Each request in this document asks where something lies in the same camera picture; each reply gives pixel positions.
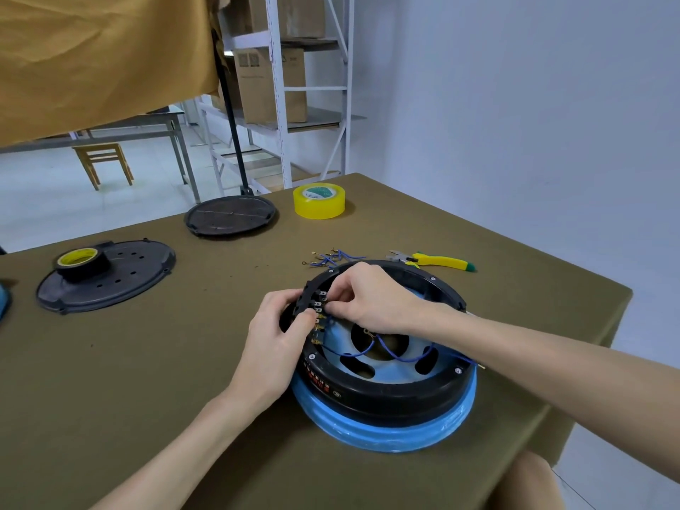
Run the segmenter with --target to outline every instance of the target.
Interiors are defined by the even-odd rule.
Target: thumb
[[[352,315],[355,308],[356,304],[354,300],[350,302],[340,302],[339,300],[334,300],[332,302],[327,302],[325,307],[326,313],[333,315],[336,318],[350,320],[351,322],[354,322]]]
[[[302,348],[305,338],[310,334],[315,323],[316,311],[312,308],[307,308],[295,317],[295,320],[293,320],[293,323],[288,328],[288,331],[285,332],[285,335],[290,337],[289,339],[293,342],[299,343]]]

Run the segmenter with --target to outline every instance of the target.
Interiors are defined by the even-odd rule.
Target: orange fabric
[[[0,146],[216,88],[206,0],[0,0]]]

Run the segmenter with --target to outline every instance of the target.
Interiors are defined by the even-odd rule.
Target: white wall
[[[356,0],[352,169],[630,286],[614,347],[680,367],[679,22],[680,0]],[[556,470],[597,510],[680,500],[580,428]]]

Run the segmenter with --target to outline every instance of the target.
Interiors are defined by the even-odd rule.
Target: black cover with holes
[[[443,302],[465,312],[463,298],[446,283],[422,269],[392,261],[364,262],[379,265],[402,286],[423,294],[425,300]],[[289,305],[282,314],[279,321],[281,329],[288,329],[293,318],[306,308],[316,307],[314,302],[319,297],[318,291],[327,291],[336,276],[355,263],[345,263],[327,270],[308,282],[297,302]],[[364,424],[396,428],[432,420],[455,406],[471,381],[471,365],[460,359],[452,360],[440,373],[413,383],[381,384],[355,377],[336,368],[326,359],[325,351],[311,342],[314,333],[312,330],[302,348],[298,373],[321,402],[341,415]],[[421,367],[426,368],[425,364],[421,363]]]
[[[197,236],[233,236],[269,225],[276,207],[252,195],[223,196],[192,207],[184,223]]]
[[[53,271],[38,285],[38,303],[58,313],[79,313],[106,308],[147,291],[170,274],[173,249],[159,241],[112,241],[94,245],[111,262],[103,274],[70,283]]]

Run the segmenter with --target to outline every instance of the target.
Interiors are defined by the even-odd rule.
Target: person
[[[184,504],[236,436],[290,383],[316,314],[311,309],[300,313],[285,333],[279,328],[279,317],[301,293],[284,290],[264,297],[225,391],[94,508],[165,510]],[[680,482],[680,370],[676,368],[419,299],[379,266],[363,262],[335,279],[326,311],[376,333],[414,334],[460,351]],[[529,452],[518,455],[489,504],[523,510],[564,508],[548,464]]]

